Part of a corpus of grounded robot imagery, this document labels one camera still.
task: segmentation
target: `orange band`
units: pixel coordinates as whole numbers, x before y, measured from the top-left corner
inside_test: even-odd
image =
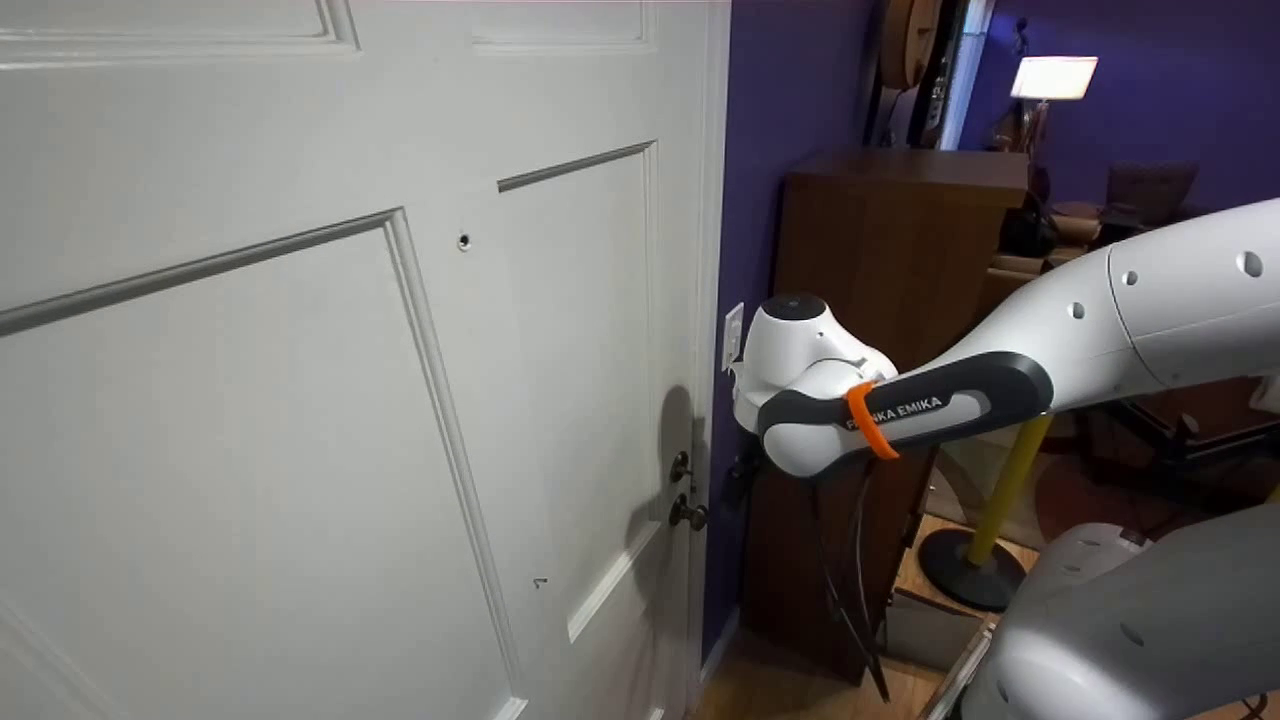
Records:
[[[857,426],[857,433],[865,433],[869,450],[880,455],[880,462],[901,462],[901,454],[888,446],[885,428],[874,426],[872,408],[869,408],[869,391],[872,383],[857,383],[844,391],[844,408]]]

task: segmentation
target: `wooden furniture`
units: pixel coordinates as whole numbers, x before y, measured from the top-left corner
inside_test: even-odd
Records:
[[[999,219],[1028,192],[1025,156],[857,151],[785,177],[772,293],[811,293],[901,370],[961,340],[984,312]],[[932,450],[869,475],[865,582],[880,623],[894,564],[914,537]],[[829,613],[829,575],[850,587],[857,475],[816,489],[763,475],[747,515],[744,623],[829,674],[859,682],[865,651]]]

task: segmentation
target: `lamp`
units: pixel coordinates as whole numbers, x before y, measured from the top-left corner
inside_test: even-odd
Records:
[[[1025,57],[1010,76],[1015,148],[1034,156],[1047,105],[1082,101],[1097,71],[1097,57]]]

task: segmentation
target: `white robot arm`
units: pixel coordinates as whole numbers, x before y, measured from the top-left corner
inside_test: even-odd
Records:
[[[1078,257],[902,377],[822,303],[772,302],[747,331],[734,419],[803,480],[894,446],[1277,370],[1280,202],[1267,202]],[[1267,692],[1280,686],[1277,556],[1277,503],[1150,548],[1082,526],[1043,551],[932,718],[1167,720]]]
[[[894,446],[1270,370],[1280,202],[1182,219],[1043,272],[902,377],[821,302],[772,302],[747,331],[734,419],[774,467],[821,475],[859,454],[891,455]]]

